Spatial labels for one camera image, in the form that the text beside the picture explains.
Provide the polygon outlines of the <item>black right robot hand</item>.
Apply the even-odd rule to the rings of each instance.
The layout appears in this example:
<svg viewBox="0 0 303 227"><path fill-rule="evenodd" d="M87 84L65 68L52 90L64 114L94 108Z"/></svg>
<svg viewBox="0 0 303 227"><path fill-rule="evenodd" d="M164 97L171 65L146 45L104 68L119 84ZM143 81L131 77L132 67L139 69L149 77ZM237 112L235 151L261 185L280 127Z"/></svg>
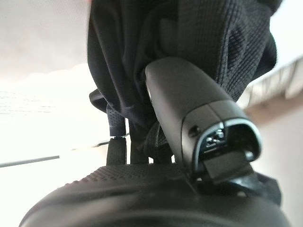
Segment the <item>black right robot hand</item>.
<svg viewBox="0 0 303 227"><path fill-rule="evenodd" d="M22 227L287 227L276 180L250 163L256 126L209 76L167 57L146 66L157 116L147 156L127 164L125 122L108 110L107 163L40 200Z"/></svg>

